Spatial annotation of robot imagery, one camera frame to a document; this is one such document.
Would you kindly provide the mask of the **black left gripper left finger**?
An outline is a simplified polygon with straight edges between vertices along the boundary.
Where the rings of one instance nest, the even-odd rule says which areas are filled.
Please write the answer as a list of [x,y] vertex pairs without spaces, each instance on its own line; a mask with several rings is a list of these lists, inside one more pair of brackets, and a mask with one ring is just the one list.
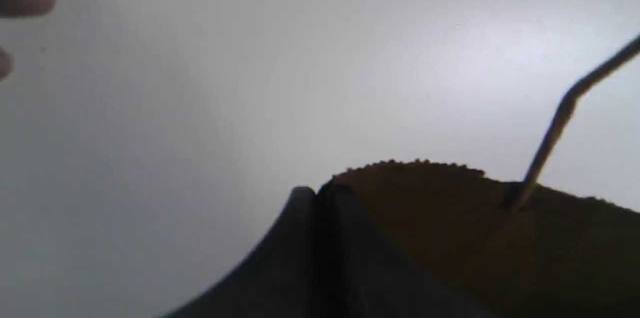
[[169,318],[313,318],[314,233],[309,187],[295,187],[262,241],[217,284]]

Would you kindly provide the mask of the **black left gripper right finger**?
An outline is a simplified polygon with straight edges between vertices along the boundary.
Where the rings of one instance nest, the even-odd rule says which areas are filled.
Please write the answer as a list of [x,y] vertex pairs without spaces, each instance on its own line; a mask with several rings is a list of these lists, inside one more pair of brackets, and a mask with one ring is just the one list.
[[317,194],[327,318],[491,318],[430,277],[382,232],[348,185]]

